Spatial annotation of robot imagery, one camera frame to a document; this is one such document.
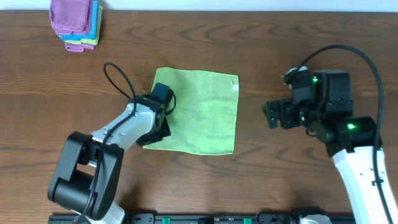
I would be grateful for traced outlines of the green microfiber cloth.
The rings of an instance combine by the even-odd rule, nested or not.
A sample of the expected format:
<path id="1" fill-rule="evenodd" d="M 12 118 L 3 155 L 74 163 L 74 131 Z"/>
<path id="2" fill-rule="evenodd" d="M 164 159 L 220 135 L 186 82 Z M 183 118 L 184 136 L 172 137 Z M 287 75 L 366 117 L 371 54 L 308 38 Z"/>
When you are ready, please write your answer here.
<path id="1" fill-rule="evenodd" d="M 203 70 L 158 68 L 154 83 L 169 86 L 177 97 L 167 116 L 171 135 L 145 149 L 201 156 L 234 152 L 239 77 Z"/>

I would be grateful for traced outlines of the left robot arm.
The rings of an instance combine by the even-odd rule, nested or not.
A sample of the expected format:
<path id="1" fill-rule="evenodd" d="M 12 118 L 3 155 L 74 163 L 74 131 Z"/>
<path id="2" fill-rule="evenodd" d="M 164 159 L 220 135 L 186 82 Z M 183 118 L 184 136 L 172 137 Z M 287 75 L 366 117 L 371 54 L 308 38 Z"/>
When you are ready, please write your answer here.
<path id="1" fill-rule="evenodd" d="M 73 223 L 128 223 L 115 201 L 124 154 L 170 136 L 167 115 L 176 101 L 172 89 L 156 83 L 148 95 L 135 96 L 112 122 L 90 134 L 67 137 L 50 181 L 47 198 L 74 211 Z"/>

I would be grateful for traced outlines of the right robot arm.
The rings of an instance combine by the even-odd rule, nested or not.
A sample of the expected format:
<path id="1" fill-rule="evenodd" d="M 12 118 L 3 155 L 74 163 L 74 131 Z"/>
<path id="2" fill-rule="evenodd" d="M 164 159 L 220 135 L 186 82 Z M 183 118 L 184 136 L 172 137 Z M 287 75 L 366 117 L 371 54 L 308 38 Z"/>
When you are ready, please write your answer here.
<path id="1" fill-rule="evenodd" d="M 397 204 L 382 147 L 374 146 L 376 123 L 354 116 L 349 73 L 307 67 L 282 77 L 292 96 L 262 107 L 271 129 L 303 126 L 325 144 L 349 195 L 356 223 L 397 223 Z"/>

